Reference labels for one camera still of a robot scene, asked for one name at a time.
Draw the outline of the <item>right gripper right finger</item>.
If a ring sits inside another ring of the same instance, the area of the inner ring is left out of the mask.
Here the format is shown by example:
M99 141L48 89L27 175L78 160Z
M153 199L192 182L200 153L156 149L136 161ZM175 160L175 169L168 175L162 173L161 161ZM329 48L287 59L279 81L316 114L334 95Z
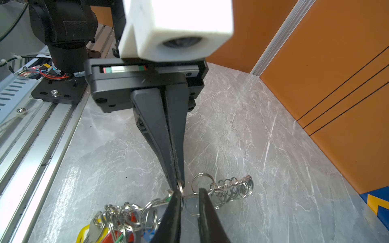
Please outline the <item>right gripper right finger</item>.
M230 243L213 203L204 188L199 189L199 234L201 243Z

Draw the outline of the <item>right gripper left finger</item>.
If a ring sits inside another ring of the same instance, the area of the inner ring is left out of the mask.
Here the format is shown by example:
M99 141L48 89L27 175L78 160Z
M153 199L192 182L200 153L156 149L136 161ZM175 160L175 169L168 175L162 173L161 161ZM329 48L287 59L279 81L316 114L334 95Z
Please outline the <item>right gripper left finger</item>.
M174 191L151 243L179 243L181 237L182 193Z

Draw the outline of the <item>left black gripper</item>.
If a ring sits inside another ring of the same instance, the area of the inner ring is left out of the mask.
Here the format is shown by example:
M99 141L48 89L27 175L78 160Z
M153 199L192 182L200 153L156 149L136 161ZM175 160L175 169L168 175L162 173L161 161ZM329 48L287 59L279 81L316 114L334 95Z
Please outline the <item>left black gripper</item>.
M137 126L157 155L169 187L176 190L177 183L184 186L188 101L189 96L196 99L204 87L209 71L206 60L89 59L84 68L91 95L100 109L111 113L133 107ZM167 86L167 115L158 89L163 86Z

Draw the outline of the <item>bunch of coloured keys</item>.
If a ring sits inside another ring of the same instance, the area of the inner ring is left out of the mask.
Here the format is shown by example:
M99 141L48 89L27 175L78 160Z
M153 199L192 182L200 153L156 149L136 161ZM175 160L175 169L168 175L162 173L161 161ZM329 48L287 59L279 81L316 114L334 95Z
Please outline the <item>bunch of coloured keys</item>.
M159 206L155 200L143 207L129 202L122 206L106 205L80 230L76 242L149 243L162 221Z

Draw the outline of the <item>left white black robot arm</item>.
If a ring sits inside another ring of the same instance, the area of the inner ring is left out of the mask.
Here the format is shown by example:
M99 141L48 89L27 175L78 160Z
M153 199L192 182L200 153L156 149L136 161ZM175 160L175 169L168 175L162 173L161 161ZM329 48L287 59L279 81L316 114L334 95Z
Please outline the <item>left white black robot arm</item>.
M186 118L204 87L207 62L122 59L118 50L113 59L91 59L86 45L95 40L98 25L93 5L111 8L117 44L123 43L125 16L119 1L30 1L31 29L48 46L61 72L84 72L92 98L103 112L133 110L170 188L182 187Z

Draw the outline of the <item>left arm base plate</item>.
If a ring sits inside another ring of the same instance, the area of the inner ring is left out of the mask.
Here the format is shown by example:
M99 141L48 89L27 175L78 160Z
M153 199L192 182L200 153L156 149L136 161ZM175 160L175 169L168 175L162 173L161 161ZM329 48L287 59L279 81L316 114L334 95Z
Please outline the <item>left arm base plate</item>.
M87 86L83 77L72 77L61 81L43 78L32 90L31 96L46 102L75 105L81 101Z

